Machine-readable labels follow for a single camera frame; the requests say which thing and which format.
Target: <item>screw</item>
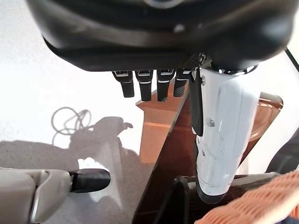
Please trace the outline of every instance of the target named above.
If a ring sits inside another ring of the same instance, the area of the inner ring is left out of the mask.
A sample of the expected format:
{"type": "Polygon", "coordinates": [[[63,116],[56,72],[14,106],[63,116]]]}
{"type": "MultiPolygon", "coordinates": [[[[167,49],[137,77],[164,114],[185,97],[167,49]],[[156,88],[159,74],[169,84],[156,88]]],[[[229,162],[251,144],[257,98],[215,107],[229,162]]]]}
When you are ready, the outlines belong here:
{"type": "Polygon", "coordinates": [[[174,29],[173,29],[173,32],[174,32],[175,34],[177,34],[177,33],[182,33],[182,32],[184,32],[184,31],[185,31],[185,26],[182,25],[182,24],[178,24],[178,25],[176,25],[176,26],[174,27],[174,29]]]}
{"type": "Polygon", "coordinates": [[[208,125],[210,127],[215,127],[215,122],[212,119],[210,119],[208,125]]]}
{"type": "Polygon", "coordinates": [[[205,76],[202,76],[202,78],[201,78],[201,84],[202,85],[206,84],[206,77],[205,76]]]}

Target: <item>black rubber tip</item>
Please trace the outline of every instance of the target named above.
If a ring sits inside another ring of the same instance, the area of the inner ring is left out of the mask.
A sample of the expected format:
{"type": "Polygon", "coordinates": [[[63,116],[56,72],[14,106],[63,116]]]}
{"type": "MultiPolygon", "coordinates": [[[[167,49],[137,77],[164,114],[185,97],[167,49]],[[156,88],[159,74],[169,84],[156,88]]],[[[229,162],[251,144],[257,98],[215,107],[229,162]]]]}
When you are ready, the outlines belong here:
{"type": "Polygon", "coordinates": [[[165,102],[168,97],[169,82],[160,83],[157,82],[157,100],[159,102],[165,102]]]}
{"type": "Polygon", "coordinates": [[[122,93],[124,98],[134,97],[134,84],[133,82],[130,83],[121,83],[122,93]]]}
{"type": "Polygon", "coordinates": [[[199,195],[199,197],[201,198],[201,200],[204,202],[204,203],[207,203],[207,204],[217,204],[219,203],[226,194],[223,194],[223,195],[215,195],[215,196],[211,196],[211,195],[207,195],[205,194],[202,189],[200,188],[200,185],[199,185],[199,182],[198,182],[198,179],[195,178],[195,182],[196,182],[196,190],[197,190],[197,193],[199,195]]]}
{"type": "Polygon", "coordinates": [[[182,97],[185,92],[185,85],[187,83],[187,80],[177,80],[174,83],[174,89],[173,89],[173,96],[174,97],[182,97]]]}
{"type": "Polygon", "coordinates": [[[151,82],[146,84],[139,83],[139,86],[141,92],[141,100],[151,101],[151,82]]]}
{"type": "Polygon", "coordinates": [[[110,183],[110,173],[104,169],[80,169],[73,176],[71,192],[87,193],[103,190],[110,183]]]}

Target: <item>beige robotic arm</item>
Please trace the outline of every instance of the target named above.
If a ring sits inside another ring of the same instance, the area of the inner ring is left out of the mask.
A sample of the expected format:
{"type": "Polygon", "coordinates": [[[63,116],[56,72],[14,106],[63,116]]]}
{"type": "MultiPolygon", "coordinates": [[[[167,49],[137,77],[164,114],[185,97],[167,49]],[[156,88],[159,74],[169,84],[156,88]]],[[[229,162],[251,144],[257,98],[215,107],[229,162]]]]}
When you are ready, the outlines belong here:
{"type": "Polygon", "coordinates": [[[101,190],[110,183],[102,169],[0,169],[0,223],[42,223],[59,209],[69,192],[101,190]]]}

